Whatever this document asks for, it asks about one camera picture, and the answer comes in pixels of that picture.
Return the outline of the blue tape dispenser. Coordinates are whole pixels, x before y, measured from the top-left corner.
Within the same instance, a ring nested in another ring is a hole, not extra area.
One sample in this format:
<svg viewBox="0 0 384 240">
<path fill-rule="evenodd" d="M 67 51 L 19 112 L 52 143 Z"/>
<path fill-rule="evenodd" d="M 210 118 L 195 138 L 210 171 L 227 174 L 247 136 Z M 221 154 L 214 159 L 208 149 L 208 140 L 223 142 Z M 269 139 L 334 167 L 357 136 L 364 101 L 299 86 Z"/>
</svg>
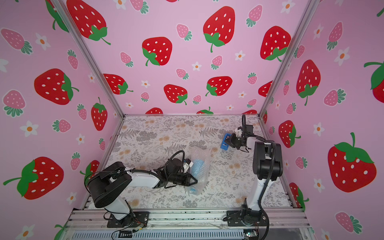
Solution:
<svg viewBox="0 0 384 240">
<path fill-rule="evenodd" d="M 222 143 L 221 143 L 221 149 L 224 151 L 227 151 L 229 149 L 229 145 L 227 144 L 226 140 L 228 140 L 231 137 L 231 134 L 226 133 L 223 137 Z"/>
</svg>

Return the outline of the blue plastic wine glass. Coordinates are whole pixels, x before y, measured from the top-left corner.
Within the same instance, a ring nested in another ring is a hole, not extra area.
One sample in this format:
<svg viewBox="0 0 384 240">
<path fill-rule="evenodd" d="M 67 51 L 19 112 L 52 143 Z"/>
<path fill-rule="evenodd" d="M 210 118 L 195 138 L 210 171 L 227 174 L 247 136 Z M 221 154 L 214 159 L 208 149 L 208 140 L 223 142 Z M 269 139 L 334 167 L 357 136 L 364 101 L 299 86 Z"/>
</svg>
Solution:
<svg viewBox="0 0 384 240">
<path fill-rule="evenodd" d="M 204 164 L 205 164 L 205 161 L 203 160 L 195 160 L 194 165 L 191 168 L 191 171 L 190 171 L 191 175 L 193 175 L 198 181 L 201 178 Z M 198 184 L 190 186 L 188 192 L 190 194 L 197 194 L 198 192 L 197 187 L 198 187 Z"/>
</svg>

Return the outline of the clear bubble wrap sheet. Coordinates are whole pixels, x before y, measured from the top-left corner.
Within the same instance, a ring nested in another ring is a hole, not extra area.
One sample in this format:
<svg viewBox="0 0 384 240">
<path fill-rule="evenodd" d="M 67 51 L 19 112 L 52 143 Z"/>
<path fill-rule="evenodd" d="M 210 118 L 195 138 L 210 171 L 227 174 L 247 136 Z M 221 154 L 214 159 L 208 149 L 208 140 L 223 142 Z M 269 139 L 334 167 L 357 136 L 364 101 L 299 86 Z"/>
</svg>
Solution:
<svg viewBox="0 0 384 240">
<path fill-rule="evenodd" d="M 211 158 L 211 150 L 203 150 L 198 147 L 191 148 L 191 161 L 193 166 L 190 169 L 190 174 L 198 182 L 189 187 L 185 187 L 189 194 L 198 196 L 203 193 L 208 184 Z"/>
</svg>

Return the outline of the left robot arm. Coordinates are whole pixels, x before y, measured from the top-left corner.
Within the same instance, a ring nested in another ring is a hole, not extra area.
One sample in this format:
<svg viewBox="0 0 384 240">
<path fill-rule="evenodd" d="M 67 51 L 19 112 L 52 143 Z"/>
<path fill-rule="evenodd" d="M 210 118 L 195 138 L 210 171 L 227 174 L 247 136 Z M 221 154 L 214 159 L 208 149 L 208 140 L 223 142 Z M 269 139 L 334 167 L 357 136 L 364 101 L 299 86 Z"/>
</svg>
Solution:
<svg viewBox="0 0 384 240">
<path fill-rule="evenodd" d="M 115 162 L 104 170 L 89 175 L 85 180 L 85 187 L 96 208 L 105 209 L 113 219 L 122 221 L 134 217 L 130 205 L 121 196 L 126 188 L 167 189 L 196 185 L 198 180 L 190 173 L 191 166 L 193 163 L 189 159 L 168 159 L 163 167 L 147 171 L 128 170 L 122 162 Z"/>
</svg>

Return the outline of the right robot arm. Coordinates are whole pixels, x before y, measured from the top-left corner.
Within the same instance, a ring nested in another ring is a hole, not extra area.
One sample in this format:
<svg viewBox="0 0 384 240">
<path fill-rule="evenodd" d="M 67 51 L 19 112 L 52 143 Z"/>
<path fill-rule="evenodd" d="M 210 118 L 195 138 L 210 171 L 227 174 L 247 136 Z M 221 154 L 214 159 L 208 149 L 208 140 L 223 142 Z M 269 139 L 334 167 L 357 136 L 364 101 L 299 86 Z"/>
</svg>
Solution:
<svg viewBox="0 0 384 240">
<path fill-rule="evenodd" d="M 261 211 L 264 194 L 272 182 L 283 175 L 283 157 L 280 144 L 260 136 L 238 137 L 232 134 L 225 138 L 225 144 L 239 150 L 245 147 L 253 152 L 253 173 L 255 182 L 246 199 L 246 209 Z"/>
</svg>

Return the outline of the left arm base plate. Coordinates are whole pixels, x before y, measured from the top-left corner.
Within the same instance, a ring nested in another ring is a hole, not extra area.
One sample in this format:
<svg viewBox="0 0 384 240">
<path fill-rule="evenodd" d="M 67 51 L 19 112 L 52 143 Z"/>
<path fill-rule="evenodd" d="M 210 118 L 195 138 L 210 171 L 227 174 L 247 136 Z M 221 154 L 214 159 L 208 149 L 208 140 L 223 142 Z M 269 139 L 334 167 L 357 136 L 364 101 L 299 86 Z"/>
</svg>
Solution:
<svg viewBox="0 0 384 240">
<path fill-rule="evenodd" d="M 129 214 L 111 213 L 107 228 L 145 228 L 148 224 L 150 212 L 134 211 Z"/>
</svg>

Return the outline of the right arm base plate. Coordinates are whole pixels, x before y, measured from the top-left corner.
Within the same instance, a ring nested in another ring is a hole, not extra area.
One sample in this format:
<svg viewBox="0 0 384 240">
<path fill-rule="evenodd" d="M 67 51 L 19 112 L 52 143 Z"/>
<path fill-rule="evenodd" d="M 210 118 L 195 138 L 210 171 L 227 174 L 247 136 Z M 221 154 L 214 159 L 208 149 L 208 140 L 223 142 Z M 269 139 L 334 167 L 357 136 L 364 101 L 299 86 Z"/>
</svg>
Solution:
<svg viewBox="0 0 384 240">
<path fill-rule="evenodd" d="M 266 227 L 267 217 L 261 211 L 227 211 L 223 218 L 229 227 Z"/>
</svg>

